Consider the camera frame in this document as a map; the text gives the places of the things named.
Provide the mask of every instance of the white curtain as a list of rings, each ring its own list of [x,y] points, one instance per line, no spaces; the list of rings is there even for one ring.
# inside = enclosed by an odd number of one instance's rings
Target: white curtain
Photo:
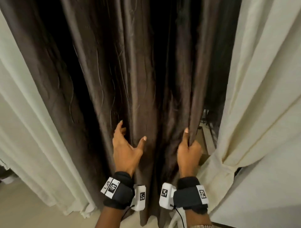
[[[85,217],[95,208],[1,12],[0,159],[48,206]]]
[[[300,8],[301,0],[242,0],[217,149],[197,175],[209,212],[238,167],[301,132]]]

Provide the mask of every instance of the dark brown satin curtain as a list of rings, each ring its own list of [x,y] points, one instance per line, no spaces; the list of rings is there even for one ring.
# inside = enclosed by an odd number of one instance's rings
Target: dark brown satin curtain
[[[197,132],[220,0],[0,0],[0,7],[98,207],[115,169],[117,123],[133,146],[147,136],[135,173],[147,186],[140,220],[155,215],[163,227],[160,189],[176,183],[183,130],[189,143]]]

